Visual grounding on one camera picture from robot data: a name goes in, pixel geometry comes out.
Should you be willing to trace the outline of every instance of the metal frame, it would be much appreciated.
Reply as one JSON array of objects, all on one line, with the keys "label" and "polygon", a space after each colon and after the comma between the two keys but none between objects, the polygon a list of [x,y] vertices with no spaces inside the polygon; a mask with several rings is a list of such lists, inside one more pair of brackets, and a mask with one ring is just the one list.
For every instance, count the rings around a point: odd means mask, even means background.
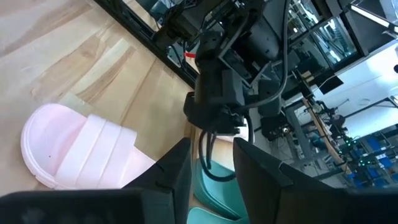
[{"label": "metal frame", "polygon": [[195,88],[198,72],[187,64],[187,69],[182,69],[174,64],[167,52],[158,48],[152,41],[155,31],[152,30],[134,11],[122,0],[94,0],[109,15],[118,21],[130,34],[137,38],[145,47],[165,63],[191,88]]},{"label": "metal frame", "polygon": [[356,115],[356,114],[358,114],[358,113],[360,113],[362,111],[366,111],[367,109],[372,108],[373,106],[377,106],[378,104],[383,103],[383,102],[390,102],[393,105],[393,107],[398,109],[398,105],[394,102],[393,98],[392,97],[387,97],[385,99],[382,99],[382,100],[379,100],[379,101],[377,101],[375,103],[372,103],[369,106],[365,106],[364,108],[362,108],[360,110],[357,110],[354,113],[350,113],[349,115],[345,116],[345,118],[347,119],[349,117],[352,117],[352,116],[354,116],[354,115]]}]

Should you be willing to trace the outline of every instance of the wood grain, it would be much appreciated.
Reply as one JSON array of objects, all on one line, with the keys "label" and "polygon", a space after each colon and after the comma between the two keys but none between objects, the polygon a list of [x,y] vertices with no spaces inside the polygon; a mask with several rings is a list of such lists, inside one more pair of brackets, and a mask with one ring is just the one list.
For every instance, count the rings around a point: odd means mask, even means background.
[{"label": "wood grain", "polygon": [[93,1],[1,1],[0,71],[0,195],[46,190],[20,147],[25,121],[44,103],[137,131],[136,147],[156,160],[191,135],[182,110],[190,87]]}]

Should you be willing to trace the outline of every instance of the black cable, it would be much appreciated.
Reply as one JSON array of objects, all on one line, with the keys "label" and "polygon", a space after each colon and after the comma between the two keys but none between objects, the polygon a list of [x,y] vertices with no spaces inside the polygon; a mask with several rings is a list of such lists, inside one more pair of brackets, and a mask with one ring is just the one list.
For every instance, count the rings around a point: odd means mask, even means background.
[{"label": "black cable", "polygon": [[211,169],[211,153],[213,153],[214,143],[216,142],[216,133],[207,133],[207,145],[206,145],[206,164],[207,169]]},{"label": "black cable", "polygon": [[202,130],[199,136],[199,161],[201,164],[201,167],[205,174],[212,180],[218,181],[218,182],[228,182],[230,180],[233,180],[235,178],[235,173],[228,175],[226,177],[217,177],[213,175],[206,166],[205,158],[203,157],[203,138],[205,137],[206,131]]},{"label": "black cable", "polygon": [[254,129],[253,129],[253,123],[251,121],[251,117],[249,115],[249,112],[245,113],[244,118],[246,118],[246,121],[248,122],[248,129],[249,129],[249,143],[254,144]]},{"label": "black cable", "polygon": [[287,68],[287,23],[288,23],[288,12],[289,12],[289,5],[290,5],[291,0],[286,0],[285,2],[285,7],[284,7],[284,20],[283,20],[283,35],[282,35],[282,42],[283,42],[283,58],[282,58],[282,63],[283,63],[283,72],[282,72],[282,78],[281,78],[281,84],[279,85],[279,89],[276,93],[274,93],[271,97],[268,97],[263,100],[259,100],[254,103],[250,103],[248,105],[241,106],[237,108],[237,112],[242,112],[250,108],[257,108],[261,105],[264,105],[266,103],[269,103],[276,98],[278,98],[282,92],[285,90],[286,83],[287,83],[287,73],[288,73],[288,68]]},{"label": "black cable", "polygon": [[[245,113],[244,117],[246,118],[246,121],[248,122],[248,129],[249,129],[249,143],[253,144],[254,143],[254,130],[253,130],[253,123],[251,120],[251,117],[249,116],[249,113]],[[230,180],[233,180],[235,178],[235,173],[228,175],[226,177],[217,177],[215,175],[213,175],[209,169],[208,169],[208,164],[210,164],[211,162],[211,153],[213,150],[213,146],[214,146],[214,142],[216,140],[216,134],[214,133],[213,135],[213,139],[211,140],[210,144],[209,141],[207,141],[207,145],[206,145],[206,161],[205,158],[203,156],[203,138],[205,137],[205,134],[207,133],[208,135],[208,139],[209,140],[209,136],[211,135],[211,130],[202,130],[200,135],[199,135],[199,161],[200,164],[203,168],[203,171],[205,172],[205,174],[212,180],[218,181],[218,182],[228,182]]]}]

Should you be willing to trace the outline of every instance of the window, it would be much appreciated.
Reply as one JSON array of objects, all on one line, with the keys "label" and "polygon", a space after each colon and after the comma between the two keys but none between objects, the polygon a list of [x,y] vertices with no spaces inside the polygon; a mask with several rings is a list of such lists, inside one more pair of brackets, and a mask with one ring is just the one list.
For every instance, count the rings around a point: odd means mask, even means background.
[{"label": "window", "polygon": [[325,26],[315,31],[314,38],[332,64],[356,52],[354,43],[339,17],[330,20]]},{"label": "window", "polygon": [[329,68],[328,62],[325,60],[312,38],[303,39],[295,46],[292,46],[292,51],[296,53],[300,59],[296,66],[301,74],[305,72],[316,74]]}]

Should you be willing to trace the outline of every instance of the teal plastic part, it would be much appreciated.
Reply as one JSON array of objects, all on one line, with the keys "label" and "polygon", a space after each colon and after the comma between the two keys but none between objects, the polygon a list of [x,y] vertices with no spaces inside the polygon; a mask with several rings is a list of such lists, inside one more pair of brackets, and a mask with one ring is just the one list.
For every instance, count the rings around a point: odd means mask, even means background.
[{"label": "teal plastic part", "polygon": [[[196,198],[220,215],[236,220],[247,217],[242,195],[236,179],[229,182],[211,180],[204,173],[199,159],[195,161],[193,193]],[[214,175],[227,176],[233,171],[211,161],[211,170]]]},{"label": "teal plastic part", "polygon": [[207,212],[202,208],[191,208],[188,213],[187,224],[249,224],[247,218],[239,220],[229,220],[213,213]]}]

